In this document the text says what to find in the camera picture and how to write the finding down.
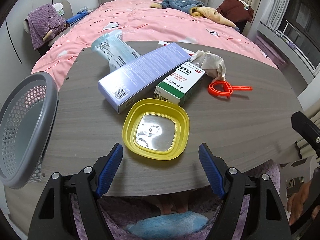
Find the right human hand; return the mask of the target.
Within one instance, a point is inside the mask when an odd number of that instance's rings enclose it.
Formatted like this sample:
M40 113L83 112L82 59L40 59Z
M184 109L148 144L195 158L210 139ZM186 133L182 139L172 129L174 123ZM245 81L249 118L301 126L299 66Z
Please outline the right human hand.
M303 184L297 193L294 193L287 201L287 211L290 214L289 225L297 221L303 213L303 206L309 196L312 180Z

